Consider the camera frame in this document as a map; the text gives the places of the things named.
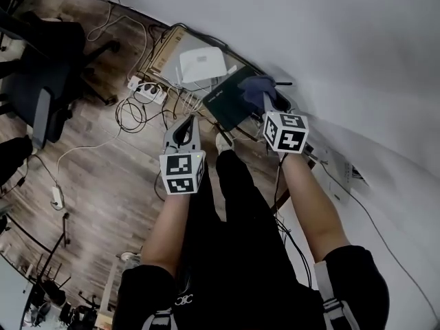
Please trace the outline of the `white router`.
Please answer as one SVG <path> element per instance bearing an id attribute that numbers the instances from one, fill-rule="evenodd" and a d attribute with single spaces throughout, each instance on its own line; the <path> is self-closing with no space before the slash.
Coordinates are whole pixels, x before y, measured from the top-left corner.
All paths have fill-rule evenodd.
<path id="1" fill-rule="evenodd" d="M 207 90 L 239 69 L 239 63 L 219 47 L 200 47 L 182 51 L 177 57 L 177 85 Z"/>

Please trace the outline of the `person's left forearm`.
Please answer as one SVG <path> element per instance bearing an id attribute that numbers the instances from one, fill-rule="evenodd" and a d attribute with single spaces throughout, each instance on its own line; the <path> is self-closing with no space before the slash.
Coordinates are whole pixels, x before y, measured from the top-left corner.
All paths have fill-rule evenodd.
<path id="1" fill-rule="evenodd" d="M 166 270 L 176 275 L 186 231 L 190 195 L 169 195 L 162 211 L 145 240 L 141 263 Z"/>

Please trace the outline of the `person's right forearm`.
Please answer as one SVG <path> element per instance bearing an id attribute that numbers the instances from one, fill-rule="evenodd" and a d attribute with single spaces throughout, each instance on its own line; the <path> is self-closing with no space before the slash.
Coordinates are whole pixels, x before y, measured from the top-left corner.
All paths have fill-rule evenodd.
<path id="1" fill-rule="evenodd" d="M 281 164 L 298 222 L 315 262 L 350 244 L 336 207 L 299 154 L 287 154 Z"/>

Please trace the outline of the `white power strip with plugs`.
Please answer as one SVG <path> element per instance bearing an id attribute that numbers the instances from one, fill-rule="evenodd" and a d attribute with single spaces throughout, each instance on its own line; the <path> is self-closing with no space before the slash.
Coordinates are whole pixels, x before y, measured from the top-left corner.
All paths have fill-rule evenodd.
<path id="1" fill-rule="evenodd" d="M 167 91 L 157 82 L 145 81 L 138 76 L 132 76 L 127 85 L 134 96 L 141 96 L 147 103 L 154 102 L 162 105 L 168 95 Z"/>

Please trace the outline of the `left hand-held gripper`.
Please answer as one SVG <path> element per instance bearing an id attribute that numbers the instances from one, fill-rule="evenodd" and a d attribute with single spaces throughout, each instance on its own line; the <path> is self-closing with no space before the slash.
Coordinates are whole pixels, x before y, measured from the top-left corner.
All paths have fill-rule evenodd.
<path id="1" fill-rule="evenodd" d="M 199 120 L 195 115 L 182 118 L 164 135 L 160 170 L 169 195 L 197 193 L 204 175 L 206 152 L 201 149 Z"/>

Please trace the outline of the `small white power strip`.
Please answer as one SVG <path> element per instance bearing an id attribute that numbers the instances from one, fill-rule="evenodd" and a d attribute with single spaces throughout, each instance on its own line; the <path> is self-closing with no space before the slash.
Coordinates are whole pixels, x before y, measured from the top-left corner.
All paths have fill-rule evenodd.
<path id="1" fill-rule="evenodd" d="M 64 204 L 64 196 L 60 186 L 55 185 L 52 187 L 52 195 L 53 199 L 51 201 L 51 205 L 55 210 L 62 210 L 65 206 Z"/>

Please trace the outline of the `grey flat box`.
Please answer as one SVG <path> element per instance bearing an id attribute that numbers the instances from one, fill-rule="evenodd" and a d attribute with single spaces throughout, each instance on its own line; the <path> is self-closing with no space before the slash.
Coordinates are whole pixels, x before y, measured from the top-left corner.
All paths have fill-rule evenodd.
<path id="1" fill-rule="evenodd" d="M 211 46 L 211 45 L 209 45 L 209 44 L 207 44 L 207 43 L 205 43 L 205 42 L 200 41 L 199 39 L 197 39 L 197 42 L 196 42 L 196 44 L 194 45 L 194 48 L 193 48 L 193 49 L 197 49 L 197 48 L 200 48 L 200 47 L 214 47 L 214 46 Z M 235 58 L 235 57 L 233 57 L 233 56 L 231 56 L 231 55 L 229 55 L 229 54 L 226 54 L 225 52 L 223 52 L 223 53 L 224 53 L 225 55 L 227 55 L 227 56 L 233 58 L 234 60 L 236 60 L 236 61 L 239 63 L 239 69 L 241 69 L 242 67 L 244 67 L 244 64 L 243 64 L 241 61 L 237 60 L 237 58 Z M 169 73 L 168 73 L 168 72 L 166 72 L 166 73 L 164 72 L 163 74 L 159 74 L 159 75 L 162 76 L 165 80 L 167 80 L 167 81 L 169 81 L 170 83 L 172 83 L 173 85 L 178 86 L 178 85 L 177 85 L 176 70 L 175 70 L 175 71 L 171 71 L 171 69 L 168 69 L 168 71 L 169 71 Z M 208 93 L 209 91 L 213 90 L 216 86 L 220 85 L 220 83 L 221 83 L 222 81 L 228 79 L 228 77 L 229 77 L 229 76 L 227 76 L 227 77 L 226 77 L 225 79 L 223 79 L 223 80 L 220 80 L 220 81 L 219 81 L 219 84 L 217 84 L 217 85 L 215 85 L 214 87 L 211 87 L 210 89 L 207 89 L 207 90 L 203 90 L 203 89 L 186 89 L 186 88 L 184 88 L 184 89 L 186 89 L 186 90 L 190 90 L 190 91 L 195 91 L 195 92 L 198 93 L 198 94 L 206 94 L 206 93 Z"/>

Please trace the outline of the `person's white shoe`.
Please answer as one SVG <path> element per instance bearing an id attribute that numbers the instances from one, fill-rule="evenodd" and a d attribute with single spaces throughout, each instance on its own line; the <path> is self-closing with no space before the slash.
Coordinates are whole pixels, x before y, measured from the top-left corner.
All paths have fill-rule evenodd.
<path id="1" fill-rule="evenodd" d="M 216 136 L 216 148 L 218 154 L 224 151 L 234 150 L 234 140 L 224 132 L 219 132 Z"/>

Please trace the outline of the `person's black shirt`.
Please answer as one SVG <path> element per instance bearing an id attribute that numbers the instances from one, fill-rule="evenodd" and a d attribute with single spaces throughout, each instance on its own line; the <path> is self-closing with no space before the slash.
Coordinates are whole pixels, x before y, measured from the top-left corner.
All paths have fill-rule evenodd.
<path id="1" fill-rule="evenodd" d="M 372 254 L 356 245 L 325 256 L 333 294 L 360 330 L 385 330 L 387 284 Z M 326 330 L 320 293 L 300 284 L 291 265 L 206 263 L 179 293 L 163 268 L 141 265 L 123 273 L 113 330 L 162 330 L 154 317 L 168 311 L 176 330 Z"/>

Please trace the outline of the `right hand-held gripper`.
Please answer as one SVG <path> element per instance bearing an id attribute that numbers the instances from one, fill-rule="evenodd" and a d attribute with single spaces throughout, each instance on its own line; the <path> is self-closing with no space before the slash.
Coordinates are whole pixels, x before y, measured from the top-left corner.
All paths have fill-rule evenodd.
<path id="1" fill-rule="evenodd" d="M 282 97 L 284 113 L 276 112 L 272 98 L 263 93 L 265 122 L 263 137 L 269 147 L 279 153 L 302 153 L 309 135 L 308 119 L 298 113 L 298 104 L 289 97 Z"/>

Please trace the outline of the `brown cardboard box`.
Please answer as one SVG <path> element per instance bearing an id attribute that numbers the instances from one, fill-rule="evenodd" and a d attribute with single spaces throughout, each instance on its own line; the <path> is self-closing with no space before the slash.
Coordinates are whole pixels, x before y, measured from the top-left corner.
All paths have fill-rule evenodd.
<path id="1" fill-rule="evenodd" d="M 179 66 L 180 54 L 194 48 L 196 42 L 197 39 L 180 25 L 163 31 L 148 58 L 144 72 L 163 74 L 169 73 L 168 69 L 175 71 L 175 67 Z"/>

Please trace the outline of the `black network box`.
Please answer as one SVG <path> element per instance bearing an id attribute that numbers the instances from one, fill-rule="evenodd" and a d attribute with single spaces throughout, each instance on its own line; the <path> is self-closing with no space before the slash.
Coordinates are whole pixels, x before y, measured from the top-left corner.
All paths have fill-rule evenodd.
<path id="1" fill-rule="evenodd" d="M 243 90 L 238 88 L 238 84 L 247 77 L 262 75 L 267 74 L 258 74 L 249 66 L 242 67 L 203 98 L 203 105 L 226 131 L 234 129 L 251 115 L 261 116 L 265 113 L 264 109 L 259 109 L 252 103 L 245 101 Z M 272 104 L 277 111 L 284 112 L 282 97 L 276 89 L 276 99 L 272 101 Z"/>

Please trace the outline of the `black office chair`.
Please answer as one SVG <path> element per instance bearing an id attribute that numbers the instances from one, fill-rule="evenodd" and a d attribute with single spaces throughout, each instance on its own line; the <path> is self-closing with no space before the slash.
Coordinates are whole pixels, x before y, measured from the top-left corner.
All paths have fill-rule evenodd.
<path id="1" fill-rule="evenodd" d="M 18 116 L 32 128 L 32 144 L 42 149 L 57 142 L 64 123 L 71 118 L 70 104 L 96 92 L 82 77 L 102 53 L 120 50 L 110 40 L 90 54 L 84 53 L 85 31 L 77 22 L 46 21 L 27 11 L 14 17 L 12 0 L 0 0 L 0 36 L 23 41 L 19 58 L 0 62 L 0 115 Z"/>

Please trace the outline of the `person's black trousers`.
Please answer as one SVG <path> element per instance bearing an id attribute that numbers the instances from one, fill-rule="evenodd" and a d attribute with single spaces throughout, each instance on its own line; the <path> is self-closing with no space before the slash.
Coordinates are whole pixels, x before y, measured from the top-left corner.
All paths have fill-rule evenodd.
<path id="1" fill-rule="evenodd" d="M 191 272 L 192 299 L 203 306 L 294 307 L 310 289 L 301 285 L 269 205 L 245 163 L 229 149 L 216 163 L 226 220 L 215 210 L 204 174 L 190 198 L 182 258 Z"/>

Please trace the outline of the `dark blue cloth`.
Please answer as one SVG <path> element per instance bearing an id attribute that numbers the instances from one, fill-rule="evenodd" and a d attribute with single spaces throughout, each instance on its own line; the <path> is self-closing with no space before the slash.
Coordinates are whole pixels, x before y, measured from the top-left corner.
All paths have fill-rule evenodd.
<path id="1" fill-rule="evenodd" d="M 267 94 L 272 101 L 276 99 L 276 82 L 271 76 L 250 76 L 238 84 L 243 90 L 245 101 L 252 103 L 259 109 L 264 109 L 264 94 Z"/>

